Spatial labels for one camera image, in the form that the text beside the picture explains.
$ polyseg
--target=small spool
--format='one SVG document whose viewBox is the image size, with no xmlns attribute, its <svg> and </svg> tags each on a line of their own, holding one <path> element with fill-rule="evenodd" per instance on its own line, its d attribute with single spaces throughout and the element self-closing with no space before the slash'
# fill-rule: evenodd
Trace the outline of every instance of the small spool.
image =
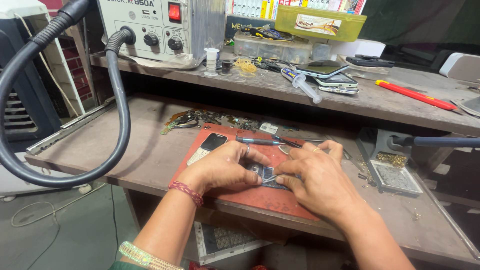
<svg viewBox="0 0 480 270">
<path fill-rule="evenodd" d="M 222 62 L 222 73 L 220 73 L 220 75 L 232 76 L 232 73 L 230 72 L 230 68 L 231 68 L 232 64 L 234 63 L 234 61 L 223 59 L 223 60 L 220 60 L 220 62 Z"/>
</svg>

